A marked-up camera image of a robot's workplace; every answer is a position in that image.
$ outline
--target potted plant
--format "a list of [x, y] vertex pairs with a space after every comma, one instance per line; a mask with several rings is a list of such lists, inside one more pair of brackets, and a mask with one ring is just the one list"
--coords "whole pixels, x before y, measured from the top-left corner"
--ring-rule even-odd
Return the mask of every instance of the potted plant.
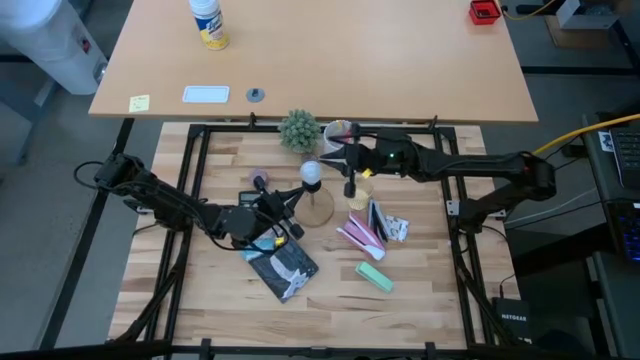
[[320, 137], [320, 124], [304, 110], [289, 110], [289, 116], [278, 126], [280, 144], [297, 154], [311, 154]]

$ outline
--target keyboard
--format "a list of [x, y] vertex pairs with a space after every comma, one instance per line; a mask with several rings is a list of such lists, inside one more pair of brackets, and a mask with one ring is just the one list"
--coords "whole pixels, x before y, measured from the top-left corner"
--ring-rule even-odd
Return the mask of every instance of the keyboard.
[[640, 203], [630, 201], [607, 203], [616, 251], [632, 262], [640, 263]]
[[613, 128], [610, 131], [620, 183], [640, 189], [640, 128]]

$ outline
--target green block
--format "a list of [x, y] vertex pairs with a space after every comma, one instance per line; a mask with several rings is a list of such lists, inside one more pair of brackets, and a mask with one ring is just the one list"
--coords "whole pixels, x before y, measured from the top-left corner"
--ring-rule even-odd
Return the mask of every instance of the green block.
[[356, 272], [387, 294], [393, 289], [393, 281], [391, 279], [364, 261], [356, 266]]

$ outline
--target red box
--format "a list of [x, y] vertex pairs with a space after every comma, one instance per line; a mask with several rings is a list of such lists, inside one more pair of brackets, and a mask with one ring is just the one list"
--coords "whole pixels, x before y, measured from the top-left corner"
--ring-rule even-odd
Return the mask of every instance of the red box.
[[476, 25], [490, 25], [496, 22], [501, 14], [493, 0], [479, 0], [471, 2], [469, 15]]

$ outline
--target gray floor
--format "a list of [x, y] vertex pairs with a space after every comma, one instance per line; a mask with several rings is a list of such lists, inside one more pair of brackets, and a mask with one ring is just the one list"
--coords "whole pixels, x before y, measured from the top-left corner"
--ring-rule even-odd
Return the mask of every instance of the gray floor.
[[[106, 54], [113, 49], [130, 3], [130, 0], [95, 2], [88, 27]], [[639, 15], [636, 11], [624, 21], [637, 48], [640, 48]], [[599, 51], [554, 48], [542, 19], [511, 23], [510, 31], [523, 65], [627, 66], [619, 45]], [[38, 80], [33, 79], [42, 78], [39, 69], [28, 64], [0, 64], [0, 74], [3, 81], [17, 81], [25, 89], [37, 89]], [[540, 123], [484, 126], [490, 153], [535, 149], [579, 127], [582, 114], [614, 108], [640, 94], [640, 82], [634, 78], [527, 76], [526, 81]], [[495, 102], [496, 106], [500, 105], [500, 99]], [[0, 352], [30, 349], [39, 341], [92, 199], [91, 191], [73, 182], [71, 172], [80, 162], [103, 159], [118, 132], [120, 120], [89, 119], [90, 103], [91, 97], [58, 91], [46, 119], [37, 129], [27, 164], [2, 169], [5, 176], [0, 187], [3, 249], [0, 252]], [[0, 113], [0, 157], [6, 160], [12, 157], [26, 127], [10, 110], [0, 108]], [[151, 163], [160, 127], [159, 121], [137, 122], [127, 152]], [[553, 159], [556, 164], [564, 161], [562, 156]], [[589, 166], [583, 161], [561, 170], [557, 178], [558, 196], [545, 203], [525, 203], [510, 220], [550, 209], [594, 187]], [[566, 209], [595, 200], [596, 194], [590, 193]], [[601, 216], [598, 207], [592, 207], [523, 229], [572, 234]], [[135, 221], [135, 215], [118, 199], [109, 200], [58, 346], [104, 341]], [[534, 246], [536, 239], [530, 238], [523, 239], [523, 244]], [[559, 280], [552, 291], [560, 291], [563, 281], [571, 280]], [[526, 288], [527, 284], [523, 282], [521, 286]], [[533, 287], [543, 286], [535, 283]]]

